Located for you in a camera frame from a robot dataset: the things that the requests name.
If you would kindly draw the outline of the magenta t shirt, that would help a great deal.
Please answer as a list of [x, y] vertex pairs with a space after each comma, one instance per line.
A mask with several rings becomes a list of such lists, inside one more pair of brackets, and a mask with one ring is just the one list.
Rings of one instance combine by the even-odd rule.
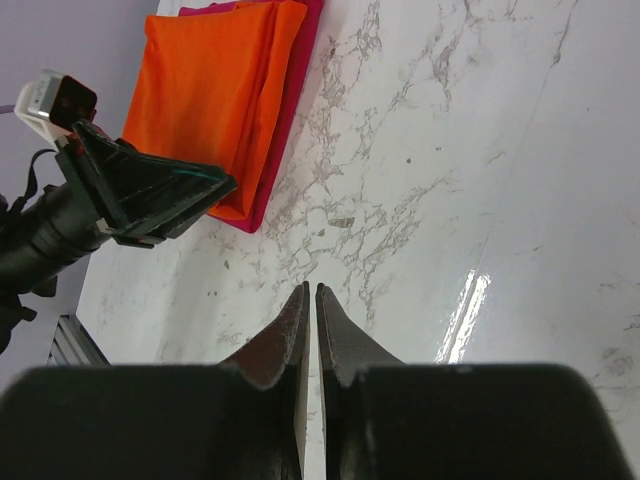
[[218, 214], [210, 215], [227, 225], [246, 233], [254, 233], [262, 224], [273, 190], [277, 173], [284, 156], [296, 108], [303, 91], [310, 64], [316, 33], [324, 7], [323, 1], [301, 1], [307, 7], [305, 18], [293, 42], [284, 78], [279, 116], [273, 132], [265, 165], [257, 184], [256, 194], [243, 219], [226, 219]]

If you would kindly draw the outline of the orange t shirt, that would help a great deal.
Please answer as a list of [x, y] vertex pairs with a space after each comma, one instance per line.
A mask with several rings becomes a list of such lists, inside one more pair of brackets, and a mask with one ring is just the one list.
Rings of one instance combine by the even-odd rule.
[[249, 215], [277, 119], [297, 1], [242, 2], [223, 13], [150, 16], [123, 138], [152, 155], [222, 167], [236, 189], [210, 209]]

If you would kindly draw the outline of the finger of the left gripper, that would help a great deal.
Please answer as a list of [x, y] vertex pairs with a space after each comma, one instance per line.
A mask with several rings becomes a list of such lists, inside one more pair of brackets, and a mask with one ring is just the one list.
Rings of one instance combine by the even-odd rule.
[[[107, 136], [87, 120], [75, 123], [73, 133]], [[128, 143], [127, 232], [105, 233], [121, 245], [151, 248], [180, 236], [236, 188], [233, 176], [217, 165], [150, 155]]]

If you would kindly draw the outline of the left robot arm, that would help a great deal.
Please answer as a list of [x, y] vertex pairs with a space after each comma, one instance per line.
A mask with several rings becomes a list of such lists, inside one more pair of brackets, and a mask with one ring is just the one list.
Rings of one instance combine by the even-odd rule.
[[30, 170], [25, 193], [1, 204], [3, 347], [36, 317], [21, 296], [55, 296], [59, 273], [108, 240], [152, 249], [179, 237], [237, 187], [219, 166], [142, 153], [88, 120], [54, 144], [64, 184], [40, 189]]

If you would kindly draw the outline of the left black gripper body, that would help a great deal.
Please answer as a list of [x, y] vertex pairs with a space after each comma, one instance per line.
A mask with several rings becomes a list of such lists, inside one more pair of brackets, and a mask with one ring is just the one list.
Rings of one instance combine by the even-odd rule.
[[128, 214], [128, 143], [103, 134], [68, 134], [55, 140], [56, 161], [82, 203], [89, 207], [94, 222], [104, 231], [123, 237]]

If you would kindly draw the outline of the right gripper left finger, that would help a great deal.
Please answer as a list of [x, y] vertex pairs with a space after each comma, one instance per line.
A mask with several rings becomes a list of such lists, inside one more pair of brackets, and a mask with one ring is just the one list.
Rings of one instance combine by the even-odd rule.
[[310, 292], [215, 365], [31, 370], [1, 399], [5, 479], [298, 479]]

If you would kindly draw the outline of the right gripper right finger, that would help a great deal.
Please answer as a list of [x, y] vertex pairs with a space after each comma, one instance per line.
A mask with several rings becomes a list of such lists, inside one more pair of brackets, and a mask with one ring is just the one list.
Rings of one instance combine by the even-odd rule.
[[406, 364], [315, 295], [330, 479], [626, 479], [588, 382], [557, 364]]

